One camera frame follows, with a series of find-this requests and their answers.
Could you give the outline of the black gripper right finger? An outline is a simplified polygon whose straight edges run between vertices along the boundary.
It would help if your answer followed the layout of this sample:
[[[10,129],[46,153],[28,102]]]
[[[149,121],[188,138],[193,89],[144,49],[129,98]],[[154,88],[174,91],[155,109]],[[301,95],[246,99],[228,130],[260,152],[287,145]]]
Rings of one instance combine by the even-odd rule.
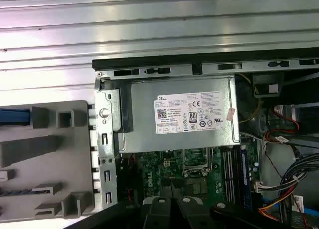
[[[183,229],[259,229],[260,216],[250,210],[228,202],[217,202],[206,206],[198,197],[183,193],[185,183],[174,179],[174,202],[183,217]]]

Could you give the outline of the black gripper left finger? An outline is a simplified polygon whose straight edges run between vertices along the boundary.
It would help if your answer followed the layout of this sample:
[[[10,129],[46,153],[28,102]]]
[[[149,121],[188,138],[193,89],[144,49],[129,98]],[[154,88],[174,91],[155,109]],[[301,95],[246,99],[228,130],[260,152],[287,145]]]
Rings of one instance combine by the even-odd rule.
[[[122,201],[74,224],[76,229],[167,229],[170,226],[173,178],[161,180],[161,194],[142,204]]]

